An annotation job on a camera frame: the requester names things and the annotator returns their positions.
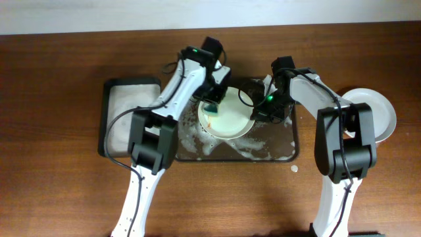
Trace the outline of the cream plastic plate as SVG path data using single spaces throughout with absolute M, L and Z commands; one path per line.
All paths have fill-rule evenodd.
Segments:
M 216 116 L 204 114 L 206 104 L 200 102 L 197 115 L 206 132 L 223 140 L 231 140 L 250 131 L 255 123 L 250 119 L 253 108 L 241 102 L 238 91 L 237 88 L 228 87 L 224 99 L 218 105 Z

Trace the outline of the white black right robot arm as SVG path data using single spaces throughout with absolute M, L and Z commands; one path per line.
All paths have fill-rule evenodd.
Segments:
M 348 236 L 356 192 L 377 160 L 374 118 L 367 103 L 343 99 L 311 68 L 273 68 L 264 80 L 250 80 L 251 119 L 280 122 L 285 110 L 301 104 L 316 119 L 314 158 L 322 193 L 309 236 Z

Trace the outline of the green yellow sponge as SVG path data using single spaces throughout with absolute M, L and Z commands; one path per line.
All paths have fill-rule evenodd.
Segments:
M 218 105 L 214 103 L 206 103 L 203 105 L 202 111 L 207 116 L 216 117 L 218 115 Z

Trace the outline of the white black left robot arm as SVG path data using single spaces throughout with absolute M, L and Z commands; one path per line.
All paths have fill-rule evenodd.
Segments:
M 178 121 L 191 98 L 210 103 L 211 112 L 226 93 L 224 81 L 231 70 L 220 57 L 222 47 L 187 47 L 178 54 L 174 70 L 165 89 L 146 107 L 128 109 L 114 117 L 104 137 L 105 156 L 121 165 L 107 147 L 113 126 L 119 119 L 131 115 L 128 155 L 131 163 L 130 183 L 122 212 L 112 230 L 112 236 L 144 236 L 145 224 L 155 189 L 178 150 Z

